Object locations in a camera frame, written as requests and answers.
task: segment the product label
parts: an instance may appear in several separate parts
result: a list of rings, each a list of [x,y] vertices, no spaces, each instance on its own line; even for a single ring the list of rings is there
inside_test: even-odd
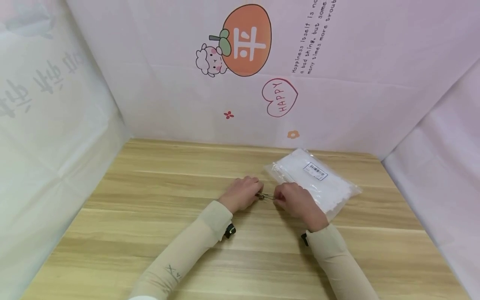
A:
[[[307,173],[309,173],[310,175],[312,175],[313,177],[317,178],[319,181],[322,181],[325,179],[325,177],[328,176],[328,174],[323,171],[322,169],[320,169],[319,167],[317,167],[315,164],[313,163],[309,163],[306,167],[303,168]]]

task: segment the small red flower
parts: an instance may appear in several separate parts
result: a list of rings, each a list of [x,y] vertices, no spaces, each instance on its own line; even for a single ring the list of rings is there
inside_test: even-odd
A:
[[[227,116],[227,120],[234,117],[234,115],[232,115],[231,111],[224,112],[223,114]]]

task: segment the orange persimmon illustration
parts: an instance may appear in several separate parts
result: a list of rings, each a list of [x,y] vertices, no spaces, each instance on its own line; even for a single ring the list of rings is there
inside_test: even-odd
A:
[[[238,76],[256,74],[265,65],[272,45],[272,26],[263,7],[247,4],[227,17],[219,36],[219,52],[226,66]]]

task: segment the black clip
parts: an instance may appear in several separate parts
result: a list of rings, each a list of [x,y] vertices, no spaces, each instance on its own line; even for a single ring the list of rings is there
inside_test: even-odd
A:
[[[237,232],[237,229],[233,226],[233,223],[230,223],[230,225],[227,226],[227,230],[225,230],[225,237],[229,239],[235,232]]]
[[[305,246],[308,247],[307,234],[304,233],[304,234],[302,234],[300,237],[301,237],[301,239],[303,240],[303,242],[305,243]]]

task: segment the forearm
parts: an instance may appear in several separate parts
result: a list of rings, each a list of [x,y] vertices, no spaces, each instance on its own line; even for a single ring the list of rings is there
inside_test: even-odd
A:
[[[375,300],[377,294],[333,225],[307,239],[338,300]]]
[[[145,270],[130,298],[151,296],[164,300],[198,259],[222,239],[232,213],[217,201],[207,206]]]

